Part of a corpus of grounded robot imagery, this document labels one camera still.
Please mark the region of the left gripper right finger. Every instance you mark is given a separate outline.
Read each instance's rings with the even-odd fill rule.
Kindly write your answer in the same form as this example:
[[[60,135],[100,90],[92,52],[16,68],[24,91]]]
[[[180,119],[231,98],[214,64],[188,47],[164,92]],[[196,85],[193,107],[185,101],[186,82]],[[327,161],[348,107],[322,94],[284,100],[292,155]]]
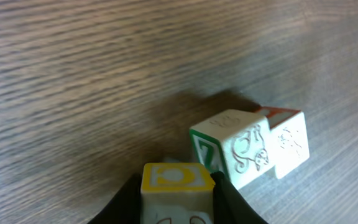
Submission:
[[[246,202],[223,172],[211,174],[214,224],[267,224]]]

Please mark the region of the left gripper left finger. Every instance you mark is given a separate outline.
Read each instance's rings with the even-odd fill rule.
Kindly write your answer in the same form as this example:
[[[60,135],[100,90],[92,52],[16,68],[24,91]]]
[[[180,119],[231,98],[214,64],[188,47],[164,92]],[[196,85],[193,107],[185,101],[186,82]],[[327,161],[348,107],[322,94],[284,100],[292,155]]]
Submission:
[[[88,224],[140,224],[142,176],[132,174],[108,204]]]

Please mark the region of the blue edged wooden block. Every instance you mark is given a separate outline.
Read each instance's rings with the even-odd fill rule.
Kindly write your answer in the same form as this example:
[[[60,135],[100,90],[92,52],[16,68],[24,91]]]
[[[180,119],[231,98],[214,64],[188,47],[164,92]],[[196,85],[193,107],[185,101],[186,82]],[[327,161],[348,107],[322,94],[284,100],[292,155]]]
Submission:
[[[210,224],[215,183],[199,163],[148,163],[140,188],[142,224]]]

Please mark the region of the green Z letter block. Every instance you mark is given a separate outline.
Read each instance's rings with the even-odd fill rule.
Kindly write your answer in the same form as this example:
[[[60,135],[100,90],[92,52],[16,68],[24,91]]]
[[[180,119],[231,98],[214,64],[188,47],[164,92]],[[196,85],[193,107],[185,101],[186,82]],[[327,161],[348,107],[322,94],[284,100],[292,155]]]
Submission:
[[[266,116],[225,110],[190,128],[198,162],[221,171],[237,190],[274,167],[276,152]]]

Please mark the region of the red M letter block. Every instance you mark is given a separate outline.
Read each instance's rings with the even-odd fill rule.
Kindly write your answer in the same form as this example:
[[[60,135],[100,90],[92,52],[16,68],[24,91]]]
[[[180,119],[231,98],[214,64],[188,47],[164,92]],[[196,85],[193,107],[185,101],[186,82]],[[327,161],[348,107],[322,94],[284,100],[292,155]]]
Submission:
[[[305,114],[301,110],[268,106],[257,113],[268,119],[277,149],[275,176],[281,179],[310,157]]]

